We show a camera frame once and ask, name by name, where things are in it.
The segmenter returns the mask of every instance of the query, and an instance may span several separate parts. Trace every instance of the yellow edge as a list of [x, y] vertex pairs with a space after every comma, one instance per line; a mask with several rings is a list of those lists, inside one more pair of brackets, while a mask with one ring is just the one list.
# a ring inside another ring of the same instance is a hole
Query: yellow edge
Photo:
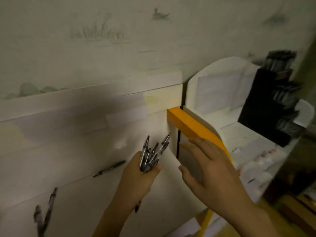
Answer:
[[[188, 113], [184, 112], [179, 107], [174, 107], [167, 110], [167, 119], [188, 138], [200, 136], [216, 144], [219, 148], [225, 151], [231, 162], [230, 155], [223, 142], [213, 132], [191, 117]], [[204, 235], [212, 215], [213, 211], [208, 209], [197, 237], [202, 237]]]

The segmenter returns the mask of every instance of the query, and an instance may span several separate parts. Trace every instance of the brown floor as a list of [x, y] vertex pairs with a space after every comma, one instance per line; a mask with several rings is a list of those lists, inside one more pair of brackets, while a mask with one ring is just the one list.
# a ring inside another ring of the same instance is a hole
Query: brown floor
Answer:
[[[263, 208], [270, 216], [270, 219], [281, 237], [306, 237], [307, 235], [299, 227], [289, 223], [279, 212], [272, 208], [264, 199], [261, 199], [258, 206]], [[231, 225], [227, 224], [216, 237], [239, 237], [239, 234]]]

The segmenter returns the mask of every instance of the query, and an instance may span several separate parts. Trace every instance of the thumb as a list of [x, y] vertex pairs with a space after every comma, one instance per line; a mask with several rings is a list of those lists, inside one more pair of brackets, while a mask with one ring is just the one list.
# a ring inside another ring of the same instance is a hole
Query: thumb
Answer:
[[156, 179], [157, 175], [161, 171], [162, 166], [160, 164], [157, 164], [154, 168], [152, 168], [150, 171], [148, 171], [145, 175], [149, 176], [149, 178], [152, 180], [152, 182]]
[[185, 166], [179, 166], [179, 170], [182, 173], [182, 179], [184, 183], [190, 188], [192, 193], [200, 199], [203, 195], [203, 186], [196, 181], [196, 179], [190, 174], [190, 171]]

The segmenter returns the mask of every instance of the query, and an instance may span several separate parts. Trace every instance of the pen organizer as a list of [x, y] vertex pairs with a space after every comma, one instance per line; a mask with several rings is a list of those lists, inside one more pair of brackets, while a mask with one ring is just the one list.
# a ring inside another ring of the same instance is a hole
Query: pen organizer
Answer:
[[299, 111], [293, 93], [300, 84], [289, 81], [292, 69], [273, 72], [258, 69], [251, 91], [243, 106], [238, 122], [281, 147], [298, 138], [305, 130], [293, 120]]

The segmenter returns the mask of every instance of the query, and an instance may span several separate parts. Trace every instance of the patterned wallpaper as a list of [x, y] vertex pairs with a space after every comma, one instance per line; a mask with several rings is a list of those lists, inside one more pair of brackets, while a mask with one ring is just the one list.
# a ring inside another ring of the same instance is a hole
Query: patterned wallpaper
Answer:
[[316, 0], [1, 0], [0, 99], [298, 51]]

